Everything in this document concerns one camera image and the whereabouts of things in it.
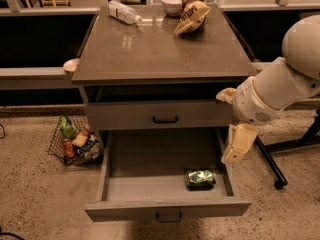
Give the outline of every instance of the black cable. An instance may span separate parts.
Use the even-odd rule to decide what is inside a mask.
[[[15,237],[16,239],[24,240],[22,237],[17,236],[17,235],[15,235],[15,234],[8,233],[8,232],[2,232],[1,226],[0,226],[0,236],[12,236],[12,237]]]
[[[0,135],[0,139],[4,139],[4,137],[6,137],[6,131],[4,130],[4,126],[2,124],[0,124],[0,127],[2,128],[2,134]]]

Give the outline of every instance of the black stand leg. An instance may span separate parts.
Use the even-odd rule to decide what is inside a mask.
[[[275,181],[274,186],[276,189],[282,189],[283,186],[288,184],[288,181],[284,177],[283,173],[277,166],[276,162],[270,155],[270,152],[287,150],[292,148],[304,147],[308,145],[320,144],[320,136],[316,136],[320,131],[320,109],[317,109],[317,117],[314,119],[314,123],[310,126],[308,131],[303,135],[302,138],[293,141],[285,141],[275,143],[271,145],[264,145],[259,137],[256,138],[255,143],[260,149],[262,155],[266,158],[271,169],[277,176],[278,180]]]

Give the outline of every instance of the white bottle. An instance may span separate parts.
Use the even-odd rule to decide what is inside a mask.
[[[139,23],[142,17],[138,15],[135,9],[116,1],[108,3],[109,14],[127,24]]]

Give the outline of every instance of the desk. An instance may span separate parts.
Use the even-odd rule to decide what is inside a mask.
[[[242,215],[250,203],[221,164],[217,127],[232,120],[218,91],[256,74],[222,12],[212,5],[202,32],[174,37],[178,18],[136,6],[126,25],[101,8],[72,82],[104,147],[94,221]],[[189,191],[188,168],[212,168],[210,191]]]

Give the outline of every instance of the closed drawer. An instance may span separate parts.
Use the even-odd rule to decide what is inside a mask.
[[[238,197],[230,169],[221,164],[221,139],[213,128],[110,131],[93,221],[242,215],[250,203]],[[211,190],[190,191],[189,169],[210,168]]]
[[[227,126],[229,104],[216,100],[96,103],[85,106],[96,130]]]

